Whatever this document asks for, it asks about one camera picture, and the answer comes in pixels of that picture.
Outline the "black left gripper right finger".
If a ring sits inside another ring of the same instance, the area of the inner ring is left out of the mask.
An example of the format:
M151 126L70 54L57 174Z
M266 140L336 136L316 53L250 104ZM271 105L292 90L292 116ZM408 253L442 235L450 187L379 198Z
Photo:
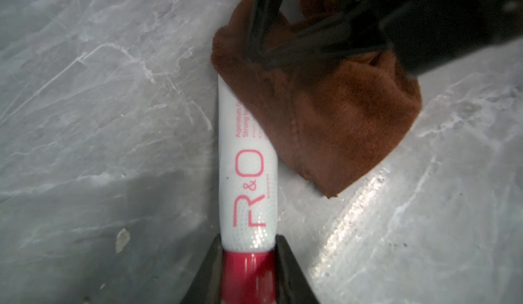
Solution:
M320 304L290 245L276 236L276 302L279 304Z

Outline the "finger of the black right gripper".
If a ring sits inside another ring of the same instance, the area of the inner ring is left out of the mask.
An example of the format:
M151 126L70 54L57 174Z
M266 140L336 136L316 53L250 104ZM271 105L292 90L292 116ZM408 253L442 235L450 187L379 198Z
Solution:
M245 42L248 59L262 57L262 45L269 27L275 22L283 0L253 0Z
M388 50L388 41L369 4L361 1L299 31L291 42L269 49L262 45L261 58L253 61L280 68L380 50Z

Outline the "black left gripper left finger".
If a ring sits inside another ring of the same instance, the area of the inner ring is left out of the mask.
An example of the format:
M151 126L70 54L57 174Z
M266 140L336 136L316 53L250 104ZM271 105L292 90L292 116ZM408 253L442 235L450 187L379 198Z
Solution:
M223 246L218 234L212 241L197 274L180 304L220 304Z

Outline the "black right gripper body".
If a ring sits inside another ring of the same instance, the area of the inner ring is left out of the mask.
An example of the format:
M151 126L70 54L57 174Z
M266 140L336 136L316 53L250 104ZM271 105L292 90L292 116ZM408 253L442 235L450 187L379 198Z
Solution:
M350 53L394 52L417 76L522 37L522 0L356 0Z

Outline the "brown cloth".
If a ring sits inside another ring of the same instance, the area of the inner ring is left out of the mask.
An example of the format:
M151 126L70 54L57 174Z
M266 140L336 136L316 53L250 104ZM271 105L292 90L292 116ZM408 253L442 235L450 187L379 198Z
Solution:
M245 53L255 3L242 0L215 33L212 64L278 156L335 197L403 140L422 107L419 83L389 50L266 69Z

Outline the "white tube red cap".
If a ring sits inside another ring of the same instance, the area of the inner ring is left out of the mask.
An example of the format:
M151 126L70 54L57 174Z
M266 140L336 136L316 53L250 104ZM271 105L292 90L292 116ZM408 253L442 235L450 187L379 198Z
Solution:
M278 158L261 125L222 79L219 220L223 303L275 303Z

